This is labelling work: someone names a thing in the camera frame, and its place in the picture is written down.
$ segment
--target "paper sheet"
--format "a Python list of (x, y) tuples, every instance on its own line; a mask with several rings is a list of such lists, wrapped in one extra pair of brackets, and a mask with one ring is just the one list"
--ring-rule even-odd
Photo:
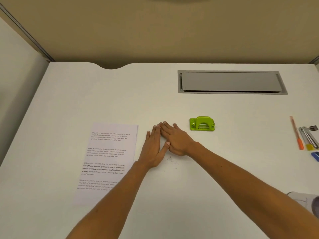
[(97, 204), (134, 162), (138, 125), (93, 124), (74, 203)]

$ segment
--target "white desk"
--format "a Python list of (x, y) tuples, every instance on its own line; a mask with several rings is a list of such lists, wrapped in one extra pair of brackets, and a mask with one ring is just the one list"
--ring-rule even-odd
[[(278, 70), (288, 95), (179, 94), (177, 70)], [(314, 65), (50, 63), (0, 167), (0, 238), (61, 239), (91, 209), (72, 202), (94, 122), (138, 124), (135, 160), (147, 130), (176, 122), (282, 192), (319, 194), (319, 163), (298, 150), (289, 121), (319, 125), (318, 87)], [(215, 132), (191, 132), (197, 116), (212, 117)], [(193, 160), (168, 152), (146, 175), (120, 238), (266, 236)]]

